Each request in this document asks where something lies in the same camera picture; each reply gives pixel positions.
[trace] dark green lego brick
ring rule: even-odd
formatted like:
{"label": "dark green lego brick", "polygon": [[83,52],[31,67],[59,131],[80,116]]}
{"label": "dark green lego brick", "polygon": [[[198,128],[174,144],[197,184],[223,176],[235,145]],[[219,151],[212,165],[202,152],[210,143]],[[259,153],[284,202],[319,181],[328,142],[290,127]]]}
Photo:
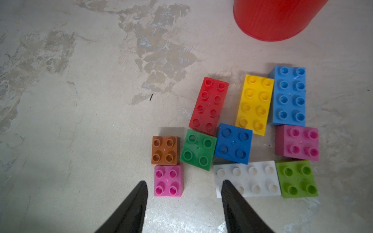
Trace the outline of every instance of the dark green lego brick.
{"label": "dark green lego brick", "polygon": [[279,162],[276,168],[283,198],[319,196],[309,161]]}
{"label": "dark green lego brick", "polygon": [[180,161],[210,170],[216,138],[188,129]]}

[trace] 2x4 lego brick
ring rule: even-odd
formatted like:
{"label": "2x4 lego brick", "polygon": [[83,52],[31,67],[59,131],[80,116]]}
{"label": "2x4 lego brick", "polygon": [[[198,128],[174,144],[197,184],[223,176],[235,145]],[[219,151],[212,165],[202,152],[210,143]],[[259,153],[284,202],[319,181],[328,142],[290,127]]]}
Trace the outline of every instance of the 2x4 lego brick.
{"label": "2x4 lego brick", "polygon": [[302,67],[276,66],[268,77],[275,80],[270,125],[305,126],[306,71]]}
{"label": "2x4 lego brick", "polygon": [[273,82],[273,79],[246,75],[235,126],[265,134]]}
{"label": "2x4 lego brick", "polygon": [[191,129],[215,134],[228,86],[227,82],[205,77],[189,123]]}

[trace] lego duplo brick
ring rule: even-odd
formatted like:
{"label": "lego duplo brick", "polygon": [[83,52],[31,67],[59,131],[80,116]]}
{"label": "lego duplo brick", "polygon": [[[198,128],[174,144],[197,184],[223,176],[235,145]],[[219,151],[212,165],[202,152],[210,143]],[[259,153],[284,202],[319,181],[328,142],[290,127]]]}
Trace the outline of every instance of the lego duplo brick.
{"label": "lego duplo brick", "polygon": [[188,129],[180,161],[210,170],[216,138]]}
{"label": "lego duplo brick", "polygon": [[309,161],[278,162],[276,168],[283,198],[319,195]]}
{"label": "lego duplo brick", "polygon": [[246,75],[235,126],[265,134],[273,83],[273,79]]}
{"label": "lego duplo brick", "polygon": [[229,83],[216,79],[203,80],[189,127],[214,136]]}
{"label": "lego duplo brick", "polygon": [[154,196],[181,197],[184,191],[184,167],[157,165],[154,167]]}
{"label": "lego duplo brick", "polygon": [[224,180],[229,180],[243,197],[280,196],[280,184],[274,161],[214,165],[216,195]]}
{"label": "lego duplo brick", "polygon": [[305,126],[305,76],[302,67],[276,66],[268,74],[275,80],[268,124]]}
{"label": "lego duplo brick", "polygon": [[176,165],[180,162],[180,137],[154,136],[151,164]]}
{"label": "lego duplo brick", "polygon": [[247,164],[252,137],[252,130],[220,124],[215,156],[236,163]]}
{"label": "lego duplo brick", "polygon": [[281,125],[276,128],[275,154],[302,160],[319,160],[319,131],[316,128]]}

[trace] concrete floor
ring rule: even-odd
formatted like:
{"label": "concrete floor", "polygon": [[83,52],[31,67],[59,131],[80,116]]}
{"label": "concrete floor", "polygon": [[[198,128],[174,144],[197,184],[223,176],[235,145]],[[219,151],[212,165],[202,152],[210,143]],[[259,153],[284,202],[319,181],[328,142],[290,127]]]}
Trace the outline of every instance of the concrete floor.
{"label": "concrete floor", "polygon": [[[247,198],[276,232],[371,232],[373,4],[330,0],[299,35],[255,40],[233,0],[1,0],[1,232],[94,232],[140,181],[143,232],[226,232],[214,176],[185,166],[181,198],[154,198],[151,137],[186,133],[202,79],[307,69],[319,198]],[[274,128],[250,161],[279,160]]]}

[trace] red plastic container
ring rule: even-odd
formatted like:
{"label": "red plastic container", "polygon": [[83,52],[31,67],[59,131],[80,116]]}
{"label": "red plastic container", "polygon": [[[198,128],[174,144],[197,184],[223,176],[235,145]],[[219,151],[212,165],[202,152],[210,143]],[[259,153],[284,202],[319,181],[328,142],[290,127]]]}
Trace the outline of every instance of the red plastic container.
{"label": "red plastic container", "polygon": [[301,32],[328,0],[235,0],[233,14],[247,35],[281,41]]}

